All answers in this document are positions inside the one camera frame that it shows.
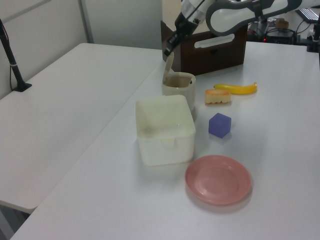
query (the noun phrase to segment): purple cube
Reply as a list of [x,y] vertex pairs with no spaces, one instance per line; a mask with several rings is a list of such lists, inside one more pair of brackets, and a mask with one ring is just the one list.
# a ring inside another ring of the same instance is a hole
[[209,133],[219,138],[223,138],[230,132],[231,117],[217,113],[209,120]]

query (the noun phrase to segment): metal stand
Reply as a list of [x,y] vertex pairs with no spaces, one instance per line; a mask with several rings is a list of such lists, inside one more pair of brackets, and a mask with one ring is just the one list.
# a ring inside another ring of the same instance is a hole
[[7,38],[5,28],[1,19],[0,19],[0,39],[17,82],[16,88],[13,90],[17,92],[23,92],[26,89],[30,88],[32,85],[30,83],[25,83],[24,80],[22,79],[14,54],[11,51],[9,40]]

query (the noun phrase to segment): yellow banana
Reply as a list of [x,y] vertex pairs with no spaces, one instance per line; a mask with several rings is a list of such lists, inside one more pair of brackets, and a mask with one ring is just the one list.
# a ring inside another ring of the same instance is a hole
[[214,85],[215,89],[227,89],[231,94],[252,94],[257,91],[257,82],[254,82],[252,85],[247,86],[238,86],[238,85],[229,85],[229,84],[216,84]]

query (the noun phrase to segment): plastic plate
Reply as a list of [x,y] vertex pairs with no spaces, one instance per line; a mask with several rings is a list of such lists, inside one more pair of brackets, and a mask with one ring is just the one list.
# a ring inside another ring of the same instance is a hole
[[236,160],[222,155],[203,156],[185,172],[192,193],[213,205],[229,205],[243,199],[251,188],[247,169]]

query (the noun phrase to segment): toy bread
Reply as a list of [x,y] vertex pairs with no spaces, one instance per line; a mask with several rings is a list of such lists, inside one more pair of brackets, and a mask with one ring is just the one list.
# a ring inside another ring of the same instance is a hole
[[231,101],[231,93],[226,89],[208,89],[205,91],[204,102],[206,104],[229,103]]

